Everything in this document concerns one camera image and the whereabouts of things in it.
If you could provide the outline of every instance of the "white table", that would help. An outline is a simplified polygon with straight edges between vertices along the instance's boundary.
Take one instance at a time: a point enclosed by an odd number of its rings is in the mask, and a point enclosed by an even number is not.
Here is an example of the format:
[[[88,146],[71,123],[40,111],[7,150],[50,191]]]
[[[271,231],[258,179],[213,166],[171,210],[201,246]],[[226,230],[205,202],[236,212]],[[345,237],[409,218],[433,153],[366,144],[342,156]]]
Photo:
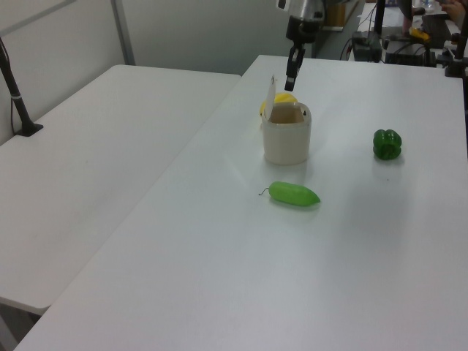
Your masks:
[[[43,313],[239,76],[117,66],[0,148],[0,303]]]
[[[306,59],[310,160],[280,167],[257,114],[286,63],[253,63],[17,351],[465,349],[461,81]],[[373,157],[380,128],[401,134],[401,158]],[[258,196],[272,181],[322,203]]]

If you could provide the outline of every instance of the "white cup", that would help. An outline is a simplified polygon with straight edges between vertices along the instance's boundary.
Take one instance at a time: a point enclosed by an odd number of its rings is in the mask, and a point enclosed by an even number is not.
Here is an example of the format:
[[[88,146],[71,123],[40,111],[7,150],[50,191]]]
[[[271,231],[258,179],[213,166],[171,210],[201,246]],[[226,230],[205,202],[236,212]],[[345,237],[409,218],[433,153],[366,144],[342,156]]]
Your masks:
[[[262,116],[265,158],[277,165],[296,165],[309,157],[310,110],[300,102],[273,106],[269,120]]]

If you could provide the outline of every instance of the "toy pepper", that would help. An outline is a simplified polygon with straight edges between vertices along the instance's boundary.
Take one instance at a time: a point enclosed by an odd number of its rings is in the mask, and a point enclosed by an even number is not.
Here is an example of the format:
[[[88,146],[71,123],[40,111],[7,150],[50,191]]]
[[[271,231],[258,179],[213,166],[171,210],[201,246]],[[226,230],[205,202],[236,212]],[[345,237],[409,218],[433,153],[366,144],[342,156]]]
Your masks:
[[[392,129],[374,133],[374,154],[379,159],[395,159],[401,153],[401,137]]]

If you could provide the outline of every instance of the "black cable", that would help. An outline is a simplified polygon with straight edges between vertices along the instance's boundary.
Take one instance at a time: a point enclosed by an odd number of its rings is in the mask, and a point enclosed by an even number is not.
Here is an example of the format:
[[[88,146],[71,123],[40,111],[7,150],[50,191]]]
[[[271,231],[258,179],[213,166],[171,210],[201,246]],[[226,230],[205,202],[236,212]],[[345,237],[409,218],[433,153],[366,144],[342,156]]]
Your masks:
[[[12,126],[13,136],[16,135],[15,128],[13,126],[13,98],[10,98],[10,124]]]
[[[11,69],[10,57],[8,56],[7,48],[5,47],[5,44],[3,43],[3,40],[1,40],[1,37],[0,37],[0,48],[5,53],[5,56],[7,57],[8,67]],[[13,126],[13,98],[10,98],[10,124],[12,126],[13,135],[16,135],[15,128]]]
[[[367,28],[367,37],[369,37],[369,33],[371,31],[372,14],[374,13],[374,10],[375,10],[376,6],[377,6],[377,4],[375,4],[374,8],[371,11],[371,17],[369,18],[369,27]]]
[[[406,45],[403,45],[403,46],[402,46],[401,48],[399,48],[398,50],[396,50],[393,54],[394,54],[394,55],[397,55],[397,54],[399,54],[400,52],[402,52],[404,49],[406,49],[406,48],[408,48],[409,46],[414,45],[414,44],[416,44],[416,43],[415,43],[415,42],[409,42],[409,43],[407,43]]]
[[[416,54],[419,52],[419,50],[424,49],[424,48],[426,48],[424,45],[421,46],[421,47],[419,47],[419,48],[415,51],[415,54],[414,54],[414,55],[416,56]]]
[[[7,48],[5,47],[5,44],[3,43],[3,40],[1,40],[1,37],[0,37],[0,46],[1,46],[1,49],[3,50],[3,52],[5,53],[5,56],[7,57],[8,66],[11,68],[11,66],[10,66],[10,57],[8,56]]]
[[[339,60],[341,61],[341,58],[343,57],[343,52],[344,52],[344,49],[346,49],[346,47],[348,46],[349,42],[351,41],[351,38],[349,38],[347,40],[347,42],[344,44],[344,47],[343,47],[343,50],[341,50],[341,55],[339,56]]]
[[[363,24],[364,22],[367,21],[367,18],[369,18],[369,16],[373,13],[373,11],[375,10],[376,7],[377,7],[377,4],[374,5],[374,8],[372,9],[371,12],[369,12],[369,14],[367,15],[367,17],[364,18],[364,19],[362,20],[362,22],[358,24],[358,28],[360,27],[361,24]]]

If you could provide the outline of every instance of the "black stand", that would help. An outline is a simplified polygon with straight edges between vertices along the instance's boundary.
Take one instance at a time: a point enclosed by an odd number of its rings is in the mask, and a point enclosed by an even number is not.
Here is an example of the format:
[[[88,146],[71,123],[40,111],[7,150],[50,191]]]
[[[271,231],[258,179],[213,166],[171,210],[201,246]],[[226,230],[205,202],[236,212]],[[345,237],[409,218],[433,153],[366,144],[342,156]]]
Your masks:
[[[456,46],[455,57],[449,52],[438,55],[437,62],[445,67],[445,77],[462,78],[465,80],[465,69],[468,67],[468,59],[464,58],[468,37],[468,15],[463,19],[460,37]]]
[[[30,137],[31,135],[35,134],[37,131],[43,128],[40,124],[34,124],[32,120],[29,118],[28,111],[26,106],[24,105],[23,98],[21,97],[20,91],[18,86],[16,85],[15,77],[13,77],[13,73],[10,67],[10,61],[8,60],[8,55],[6,49],[3,46],[3,42],[0,39],[0,69],[1,73],[7,82],[8,90],[10,90],[11,97],[13,102],[15,103],[16,110],[18,111],[18,115],[20,116],[21,122],[23,124],[23,128],[17,135],[22,135],[24,137]]]
[[[467,46],[468,37],[468,15],[465,15],[463,19],[463,25],[461,27],[460,38],[456,46],[455,58],[446,51],[442,55],[438,55],[437,63],[442,64],[445,67],[445,77],[461,78],[463,80],[463,95],[465,104],[465,129],[467,134],[467,149],[468,149],[468,87],[467,87],[467,76],[465,69],[468,67],[468,59],[464,58],[465,47]]]

